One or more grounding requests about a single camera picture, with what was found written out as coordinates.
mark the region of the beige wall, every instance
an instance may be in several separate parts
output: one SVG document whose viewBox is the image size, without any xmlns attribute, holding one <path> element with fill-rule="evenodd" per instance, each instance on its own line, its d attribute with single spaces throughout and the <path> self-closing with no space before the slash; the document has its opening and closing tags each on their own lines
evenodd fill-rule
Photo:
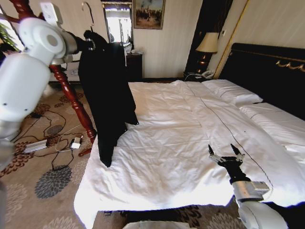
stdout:
<svg viewBox="0 0 305 229">
<path fill-rule="evenodd" d="M 234 0 L 231 8 L 229 10 L 228 16 L 223 26 L 223 30 L 226 30 L 225 35 L 219 36 L 218 39 L 218 51 L 217 53 L 213 54 L 211 61 L 209 63 L 208 69 L 209 70 L 216 70 L 217 65 L 223 56 L 223 53 L 226 49 L 227 43 L 230 40 L 230 37 L 233 33 L 233 30 L 238 22 L 238 19 L 244 9 L 247 0 Z"/>
<path fill-rule="evenodd" d="M 70 31 L 76 36 L 84 39 L 83 34 L 85 30 L 90 30 L 91 18 L 87 6 L 84 7 L 84 11 L 81 10 L 81 3 L 83 0 L 30 0 L 30 6 L 35 15 L 38 15 L 41 12 L 39 3 L 44 1 L 52 2 L 59 7 L 63 20 L 63 29 Z M 93 30 L 108 40 L 101 1 L 86 1 L 90 4 L 92 9 L 93 19 L 95 23 Z M 1 0 L 0 4 L 6 14 L 12 17 L 18 17 L 13 4 L 9 0 Z M 77 60 L 79 57 L 80 54 L 77 54 L 73 58 Z"/>
<path fill-rule="evenodd" d="M 249 0 L 217 74 L 222 70 L 235 42 L 305 48 L 304 41 L 304 0 Z M 216 58 L 219 57 L 212 57 L 210 69 L 215 68 L 215 63 L 218 64 Z"/>
<path fill-rule="evenodd" d="M 83 38 L 90 29 L 89 11 L 81 10 L 82 0 L 30 0 L 36 15 L 41 12 L 39 2 L 51 1 L 60 8 L 62 27 Z M 134 30 L 135 48 L 142 49 L 145 78 L 182 77 L 192 44 L 200 7 L 203 0 L 166 0 L 162 30 Z M 94 31 L 107 39 L 107 30 L 100 0 L 87 0 L 94 17 Z M 4 11 L 13 17 L 17 13 L 9 0 L 2 0 Z"/>
<path fill-rule="evenodd" d="M 162 30 L 133 30 L 145 78 L 183 77 L 202 0 L 166 0 Z"/>
</svg>

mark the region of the nightstand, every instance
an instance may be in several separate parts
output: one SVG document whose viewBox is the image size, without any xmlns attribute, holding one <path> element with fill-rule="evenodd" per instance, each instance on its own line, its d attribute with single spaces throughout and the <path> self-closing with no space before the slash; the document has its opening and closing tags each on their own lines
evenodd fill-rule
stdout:
<svg viewBox="0 0 305 229">
<path fill-rule="evenodd" d="M 127 54 L 126 76 L 128 82 L 142 81 L 142 54 Z"/>
<path fill-rule="evenodd" d="M 207 80 L 211 79 L 206 79 L 203 76 L 199 76 L 197 73 L 183 73 L 183 81 L 203 82 Z"/>
</svg>

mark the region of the power strip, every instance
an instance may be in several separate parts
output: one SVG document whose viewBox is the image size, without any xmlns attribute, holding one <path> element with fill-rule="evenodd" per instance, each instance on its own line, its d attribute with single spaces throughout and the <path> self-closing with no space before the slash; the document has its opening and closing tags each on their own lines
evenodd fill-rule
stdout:
<svg viewBox="0 0 305 229">
<path fill-rule="evenodd" d="M 39 142 L 34 142 L 31 144 L 27 144 L 25 150 L 23 151 L 25 154 L 40 150 L 40 149 L 45 149 L 47 147 L 47 140 L 39 141 Z"/>
</svg>

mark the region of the window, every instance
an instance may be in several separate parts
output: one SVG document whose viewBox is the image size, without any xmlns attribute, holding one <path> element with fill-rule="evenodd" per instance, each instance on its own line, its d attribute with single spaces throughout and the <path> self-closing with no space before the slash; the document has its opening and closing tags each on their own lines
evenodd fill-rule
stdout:
<svg viewBox="0 0 305 229">
<path fill-rule="evenodd" d="M 109 42 L 133 44 L 132 3 L 102 1 Z"/>
<path fill-rule="evenodd" d="M 14 28 L 5 17 L 0 18 L 0 40 L 11 46 L 13 46 L 17 51 L 22 51 L 24 46 L 16 34 Z"/>
</svg>

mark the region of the picture frame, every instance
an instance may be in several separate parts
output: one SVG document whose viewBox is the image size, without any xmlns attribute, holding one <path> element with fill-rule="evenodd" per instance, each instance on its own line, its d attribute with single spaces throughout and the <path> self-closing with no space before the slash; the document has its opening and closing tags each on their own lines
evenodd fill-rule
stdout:
<svg viewBox="0 0 305 229">
<path fill-rule="evenodd" d="M 133 27 L 162 30 L 165 0 L 133 0 Z"/>
</svg>

